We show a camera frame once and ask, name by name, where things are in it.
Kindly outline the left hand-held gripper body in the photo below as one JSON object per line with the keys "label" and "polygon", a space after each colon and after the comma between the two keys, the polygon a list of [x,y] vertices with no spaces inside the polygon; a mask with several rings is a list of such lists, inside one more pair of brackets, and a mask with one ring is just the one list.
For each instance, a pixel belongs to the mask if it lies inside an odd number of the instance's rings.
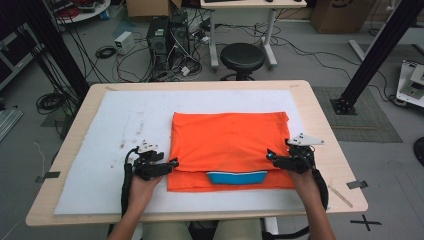
{"label": "left hand-held gripper body", "polygon": [[143,140],[135,150],[137,158],[134,160],[133,173],[143,180],[152,180],[163,176],[164,170],[159,162],[164,158],[163,152],[157,151],[158,146]]}

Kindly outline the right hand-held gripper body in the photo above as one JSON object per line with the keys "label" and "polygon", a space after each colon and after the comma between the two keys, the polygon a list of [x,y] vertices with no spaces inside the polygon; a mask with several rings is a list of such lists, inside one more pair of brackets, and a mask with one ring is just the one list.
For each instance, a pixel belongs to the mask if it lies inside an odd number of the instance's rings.
{"label": "right hand-held gripper body", "polygon": [[315,145],[323,145],[324,141],[304,133],[288,140],[290,156],[296,163],[295,171],[299,174],[315,168]]}

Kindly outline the orange polo shirt blue collar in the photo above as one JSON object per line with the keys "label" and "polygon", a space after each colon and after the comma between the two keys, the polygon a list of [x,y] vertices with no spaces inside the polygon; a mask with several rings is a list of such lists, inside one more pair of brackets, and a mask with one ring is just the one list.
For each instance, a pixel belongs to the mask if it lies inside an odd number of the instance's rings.
{"label": "orange polo shirt blue collar", "polygon": [[292,189],[286,171],[273,166],[267,151],[288,154],[289,118],[284,112],[175,113],[168,175],[170,192]]}

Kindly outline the person's right hand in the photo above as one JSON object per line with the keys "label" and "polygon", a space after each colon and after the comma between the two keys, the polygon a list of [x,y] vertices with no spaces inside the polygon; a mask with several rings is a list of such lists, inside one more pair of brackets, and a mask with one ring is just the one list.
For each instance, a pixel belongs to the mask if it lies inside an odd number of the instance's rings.
{"label": "person's right hand", "polygon": [[319,189],[310,170],[302,174],[289,171],[288,175],[292,178],[295,185],[295,190],[304,206],[321,204]]}

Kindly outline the thin wooden stick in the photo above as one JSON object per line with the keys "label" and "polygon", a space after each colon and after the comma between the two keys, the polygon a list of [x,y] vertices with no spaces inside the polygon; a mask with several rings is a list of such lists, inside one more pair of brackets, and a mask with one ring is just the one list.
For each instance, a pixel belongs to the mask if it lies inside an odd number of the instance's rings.
{"label": "thin wooden stick", "polygon": [[340,198],[347,206],[349,206],[350,208],[353,208],[353,204],[347,199],[345,198],[338,190],[336,190],[335,188],[333,188],[331,185],[328,185],[328,188],[338,197]]}

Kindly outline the grey tape strip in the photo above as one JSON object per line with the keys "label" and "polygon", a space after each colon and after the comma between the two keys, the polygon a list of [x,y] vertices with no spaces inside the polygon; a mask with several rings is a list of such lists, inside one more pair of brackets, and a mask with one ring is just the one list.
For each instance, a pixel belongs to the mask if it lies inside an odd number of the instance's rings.
{"label": "grey tape strip", "polygon": [[42,176],[37,176],[35,182],[36,183],[44,183],[46,179],[56,179],[59,178],[61,172],[60,171],[54,171],[54,172],[47,172]]}
{"label": "grey tape strip", "polygon": [[369,186],[366,181],[358,181],[358,180],[357,181],[348,182],[346,184],[347,184],[347,186],[348,186],[349,189],[355,189],[355,188],[363,189],[363,188],[366,188],[366,187]]}

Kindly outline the white table mat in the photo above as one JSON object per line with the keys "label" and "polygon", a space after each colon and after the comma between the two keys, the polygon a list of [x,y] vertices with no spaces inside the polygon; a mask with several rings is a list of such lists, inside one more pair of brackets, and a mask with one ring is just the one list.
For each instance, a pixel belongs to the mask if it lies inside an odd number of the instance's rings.
{"label": "white table mat", "polygon": [[[303,131],[289,90],[110,91],[103,97],[68,172],[54,213],[119,214],[125,155],[144,141],[170,155],[171,121],[178,113],[285,112],[292,137]],[[301,210],[289,189],[171,192],[169,178],[156,187],[147,214]]]}

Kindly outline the grey floor mat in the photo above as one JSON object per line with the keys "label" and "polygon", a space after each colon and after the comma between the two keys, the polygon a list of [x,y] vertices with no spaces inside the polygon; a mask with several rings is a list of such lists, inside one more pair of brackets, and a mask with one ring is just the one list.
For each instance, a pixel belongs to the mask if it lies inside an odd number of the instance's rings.
{"label": "grey floor mat", "polygon": [[338,141],[402,143],[368,89],[364,90],[348,114],[336,112],[335,102],[344,91],[343,87],[315,86],[313,91]]}

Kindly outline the black round stool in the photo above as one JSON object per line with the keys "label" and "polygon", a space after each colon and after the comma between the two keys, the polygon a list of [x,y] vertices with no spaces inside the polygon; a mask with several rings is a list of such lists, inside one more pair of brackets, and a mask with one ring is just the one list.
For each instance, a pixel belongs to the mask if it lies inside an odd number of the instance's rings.
{"label": "black round stool", "polygon": [[220,60],[223,65],[233,70],[221,78],[221,81],[234,76],[235,80],[251,80],[251,74],[260,69],[265,63],[264,53],[255,45],[248,43],[233,43],[225,46],[220,53]]}

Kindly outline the black metal pillar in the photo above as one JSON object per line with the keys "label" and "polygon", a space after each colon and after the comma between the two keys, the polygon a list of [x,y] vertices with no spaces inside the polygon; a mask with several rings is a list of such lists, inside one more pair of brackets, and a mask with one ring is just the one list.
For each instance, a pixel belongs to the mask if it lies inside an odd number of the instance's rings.
{"label": "black metal pillar", "polygon": [[377,34],[352,80],[331,104],[337,115],[353,115],[354,105],[394,47],[424,9],[424,0],[401,0]]}
{"label": "black metal pillar", "polygon": [[17,0],[29,26],[45,45],[50,55],[68,80],[79,100],[83,100],[89,90],[77,63],[67,48],[62,35],[54,23],[55,20],[42,0]]}

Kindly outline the black computer tower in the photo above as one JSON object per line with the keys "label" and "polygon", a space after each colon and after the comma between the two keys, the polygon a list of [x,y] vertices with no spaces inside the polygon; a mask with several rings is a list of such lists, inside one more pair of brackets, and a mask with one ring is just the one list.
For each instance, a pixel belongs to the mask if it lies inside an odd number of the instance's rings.
{"label": "black computer tower", "polygon": [[152,62],[156,70],[167,69],[170,49],[168,44],[168,25],[168,16],[156,16],[152,19],[146,36]]}

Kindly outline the small white box device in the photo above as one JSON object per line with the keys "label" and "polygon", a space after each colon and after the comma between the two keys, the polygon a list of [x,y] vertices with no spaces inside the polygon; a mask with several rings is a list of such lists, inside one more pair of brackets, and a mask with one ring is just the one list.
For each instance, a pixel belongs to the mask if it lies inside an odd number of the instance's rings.
{"label": "small white box device", "polygon": [[114,42],[118,53],[121,55],[126,55],[135,47],[133,34],[129,31],[123,32]]}

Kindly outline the white equipment board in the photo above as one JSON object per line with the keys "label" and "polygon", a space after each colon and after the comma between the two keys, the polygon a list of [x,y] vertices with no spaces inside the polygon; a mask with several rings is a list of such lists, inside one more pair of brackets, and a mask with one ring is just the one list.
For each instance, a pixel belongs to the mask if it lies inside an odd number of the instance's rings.
{"label": "white equipment board", "polygon": [[402,61],[396,98],[424,108],[424,64]]}

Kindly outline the large cardboard box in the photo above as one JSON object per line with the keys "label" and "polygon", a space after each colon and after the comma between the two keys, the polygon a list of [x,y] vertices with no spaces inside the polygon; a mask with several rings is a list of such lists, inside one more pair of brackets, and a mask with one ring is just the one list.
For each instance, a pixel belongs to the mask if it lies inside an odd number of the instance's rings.
{"label": "large cardboard box", "polygon": [[376,0],[317,0],[311,24],[318,33],[358,32]]}

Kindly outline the small cardboard box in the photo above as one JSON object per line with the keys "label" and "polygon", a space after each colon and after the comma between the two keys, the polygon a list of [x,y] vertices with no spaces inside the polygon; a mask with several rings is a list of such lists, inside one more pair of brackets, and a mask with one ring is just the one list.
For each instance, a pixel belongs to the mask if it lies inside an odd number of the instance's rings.
{"label": "small cardboard box", "polygon": [[182,0],[126,0],[130,17],[169,16],[175,8],[179,9]]}

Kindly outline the white standing desk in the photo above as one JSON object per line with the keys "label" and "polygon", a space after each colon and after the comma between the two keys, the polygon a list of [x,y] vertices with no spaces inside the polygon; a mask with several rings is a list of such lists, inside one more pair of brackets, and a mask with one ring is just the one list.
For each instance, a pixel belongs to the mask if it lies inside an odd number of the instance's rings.
{"label": "white standing desk", "polygon": [[307,6],[305,0],[200,0],[201,7],[210,11],[209,53],[213,70],[219,67],[216,48],[215,25],[248,26],[265,23],[265,35],[260,44],[265,50],[270,67],[277,66],[271,48],[271,34],[278,9],[301,9]]}

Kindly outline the round white table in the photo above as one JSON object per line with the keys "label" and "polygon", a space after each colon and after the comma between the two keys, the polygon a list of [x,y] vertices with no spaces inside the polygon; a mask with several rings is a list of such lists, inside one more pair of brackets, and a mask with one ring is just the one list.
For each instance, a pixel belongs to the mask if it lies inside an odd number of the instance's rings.
{"label": "round white table", "polygon": [[50,10],[60,24],[74,23],[105,13],[111,0],[48,0]]}

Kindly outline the grey metal rack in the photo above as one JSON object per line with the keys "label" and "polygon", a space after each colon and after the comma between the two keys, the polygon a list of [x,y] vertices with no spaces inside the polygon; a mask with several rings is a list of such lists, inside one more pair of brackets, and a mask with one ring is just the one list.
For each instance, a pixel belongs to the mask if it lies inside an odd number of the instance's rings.
{"label": "grey metal rack", "polygon": [[0,91],[33,59],[43,45],[27,23],[15,30],[0,28]]}

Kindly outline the aluminium rail piece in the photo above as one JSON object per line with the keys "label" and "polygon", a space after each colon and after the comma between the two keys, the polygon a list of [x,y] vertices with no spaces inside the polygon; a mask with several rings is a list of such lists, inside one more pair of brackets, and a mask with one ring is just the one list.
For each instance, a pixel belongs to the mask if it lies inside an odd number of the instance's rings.
{"label": "aluminium rail piece", "polygon": [[18,109],[0,111],[0,142],[6,137],[22,116],[23,112]]}

